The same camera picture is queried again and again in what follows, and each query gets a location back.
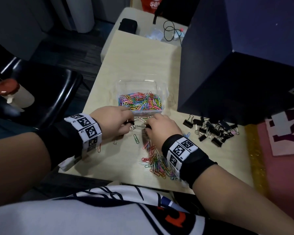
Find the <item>container of paper clips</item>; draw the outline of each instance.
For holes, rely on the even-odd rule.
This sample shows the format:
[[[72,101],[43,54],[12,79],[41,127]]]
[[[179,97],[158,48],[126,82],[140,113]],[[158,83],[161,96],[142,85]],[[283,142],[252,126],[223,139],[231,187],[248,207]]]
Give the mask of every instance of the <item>container of paper clips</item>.
[[[120,80],[116,83],[119,106],[126,106],[134,116],[161,113],[169,96],[168,86],[155,80]]]

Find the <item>person's left hand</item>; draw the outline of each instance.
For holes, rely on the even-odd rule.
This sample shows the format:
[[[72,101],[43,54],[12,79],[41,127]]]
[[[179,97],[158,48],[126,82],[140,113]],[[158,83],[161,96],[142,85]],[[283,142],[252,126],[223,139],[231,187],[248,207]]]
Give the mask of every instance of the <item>person's left hand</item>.
[[[127,120],[134,121],[134,115],[125,106],[104,106],[90,114],[101,127],[102,139],[115,137],[129,132],[130,123],[123,125]]]

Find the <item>red bag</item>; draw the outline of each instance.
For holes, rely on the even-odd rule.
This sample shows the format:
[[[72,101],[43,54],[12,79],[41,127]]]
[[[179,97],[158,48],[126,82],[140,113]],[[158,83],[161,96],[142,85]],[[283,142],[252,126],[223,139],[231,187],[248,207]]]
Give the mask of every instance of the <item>red bag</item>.
[[[155,13],[162,0],[141,0],[143,11]]]

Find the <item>hand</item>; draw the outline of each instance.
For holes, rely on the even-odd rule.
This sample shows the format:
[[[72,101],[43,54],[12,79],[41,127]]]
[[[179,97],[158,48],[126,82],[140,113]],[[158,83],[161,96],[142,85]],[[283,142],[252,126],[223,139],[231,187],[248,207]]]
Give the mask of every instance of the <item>hand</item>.
[[[152,128],[152,130],[146,128],[148,137],[159,151],[161,151],[162,145],[170,136],[174,134],[183,135],[176,122],[167,115],[155,114],[152,118],[149,118],[146,123]]]
[[[125,106],[104,106],[96,109],[90,116],[99,123],[102,139],[127,134],[131,124],[123,125],[123,123],[134,120],[132,111]]]

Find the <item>black chair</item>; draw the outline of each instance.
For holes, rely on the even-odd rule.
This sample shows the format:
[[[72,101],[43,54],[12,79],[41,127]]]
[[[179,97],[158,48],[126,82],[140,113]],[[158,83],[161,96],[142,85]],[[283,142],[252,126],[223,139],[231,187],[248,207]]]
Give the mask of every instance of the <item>black chair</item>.
[[[83,82],[75,71],[21,60],[0,45],[0,79],[7,78],[16,79],[35,102],[20,113],[0,96],[0,118],[36,129],[61,120]]]

